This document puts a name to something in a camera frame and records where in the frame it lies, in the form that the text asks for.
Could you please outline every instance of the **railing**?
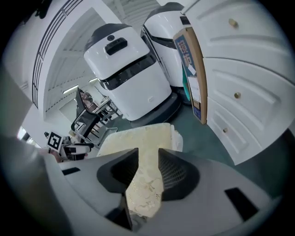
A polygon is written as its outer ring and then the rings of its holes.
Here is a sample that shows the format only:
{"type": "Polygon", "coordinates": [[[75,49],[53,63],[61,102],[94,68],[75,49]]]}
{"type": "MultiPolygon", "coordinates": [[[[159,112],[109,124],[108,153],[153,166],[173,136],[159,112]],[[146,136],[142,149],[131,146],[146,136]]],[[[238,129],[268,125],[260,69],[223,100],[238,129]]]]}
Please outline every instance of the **railing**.
{"type": "Polygon", "coordinates": [[[38,87],[39,78],[42,68],[42,64],[49,47],[51,40],[53,39],[56,31],[63,23],[65,18],[78,6],[83,0],[68,0],[61,9],[56,13],[52,19],[50,25],[47,27],[44,36],[42,37],[41,43],[38,48],[36,55],[34,70],[33,70],[33,80],[32,80],[32,101],[38,108],[38,87]]]}

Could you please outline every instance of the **cardboard box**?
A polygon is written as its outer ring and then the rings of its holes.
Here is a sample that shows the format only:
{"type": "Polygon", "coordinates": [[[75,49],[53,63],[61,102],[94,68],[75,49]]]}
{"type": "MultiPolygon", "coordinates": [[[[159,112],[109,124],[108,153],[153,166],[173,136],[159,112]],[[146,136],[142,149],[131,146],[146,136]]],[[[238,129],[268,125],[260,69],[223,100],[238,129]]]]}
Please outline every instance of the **cardboard box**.
{"type": "Polygon", "coordinates": [[[188,79],[193,113],[202,124],[206,124],[207,80],[199,42],[192,27],[179,31],[173,40],[188,79]]]}

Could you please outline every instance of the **fluorescent light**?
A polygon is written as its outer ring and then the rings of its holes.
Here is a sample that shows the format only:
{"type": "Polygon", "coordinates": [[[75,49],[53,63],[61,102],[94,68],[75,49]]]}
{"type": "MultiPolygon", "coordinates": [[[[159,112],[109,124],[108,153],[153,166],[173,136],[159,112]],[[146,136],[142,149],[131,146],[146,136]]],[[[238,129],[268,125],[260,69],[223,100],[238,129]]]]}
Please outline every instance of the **fluorescent light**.
{"type": "Polygon", "coordinates": [[[89,80],[89,83],[90,83],[90,82],[92,82],[92,81],[94,81],[94,80],[97,80],[97,79],[98,79],[98,78],[95,78],[95,79],[91,79],[91,80],[89,80]]]}
{"type": "Polygon", "coordinates": [[[72,88],[69,88],[68,90],[66,90],[65,92],[63,92],[63,94],[65,94],[65,93],[67,93],[67,92],[70,92],[71,90],[73,90],[73,89],[75,89],[75,88],[77,88],[78,87],[78,85],[76,85],[76,86],[74,86],[74,87],[72,87],[72,88]]]}

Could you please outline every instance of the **drawer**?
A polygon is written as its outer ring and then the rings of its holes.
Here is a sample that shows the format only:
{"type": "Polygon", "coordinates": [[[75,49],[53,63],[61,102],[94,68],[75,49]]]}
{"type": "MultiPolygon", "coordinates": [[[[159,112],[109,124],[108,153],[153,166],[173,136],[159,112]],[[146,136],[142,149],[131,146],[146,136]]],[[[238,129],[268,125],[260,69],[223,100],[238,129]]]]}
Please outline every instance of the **drawer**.
{"type": "Polygon", "coordinates": [[[185,14],[204,57],[246,61],[295,83],[289,41],[258,1],[200,0],[185,14]]]}
{"type": "Polygon", "coordinates": [[[295,118],[295,86],[262,67],[230,59],[204,59],[208,97],[236,116],[262,147],[295,118]]]}
{"type": "Polygon", "coordinates": [[[262,150],[250,131],[227,109],[208,97],[207,124],[220,139],[235,165],[262,150]]]}

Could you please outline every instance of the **white ceiling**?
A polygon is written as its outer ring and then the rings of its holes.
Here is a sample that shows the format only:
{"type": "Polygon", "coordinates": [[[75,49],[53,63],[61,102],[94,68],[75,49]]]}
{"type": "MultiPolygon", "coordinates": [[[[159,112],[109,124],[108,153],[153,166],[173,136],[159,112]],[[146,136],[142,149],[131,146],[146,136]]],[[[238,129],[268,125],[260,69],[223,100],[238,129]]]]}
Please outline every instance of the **white ceiling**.
{"type": "MultiPolygon", "coordinates": [[[[139,34],[148,14],[159,6],[156,0],[104,0],[107,6],[123,22],[131,25],[139,34]]],[[[75,91],[63,94],[63,91],[79,85],[85,87],[95,78],[94,73],[83,58],[84,46],[94,30],[105,22],[94,9],[89,9],[69,30],[61,42],[50,65],[47,80],[46,112],[55,108],[61,101],[74,98],[75,91]]]]}

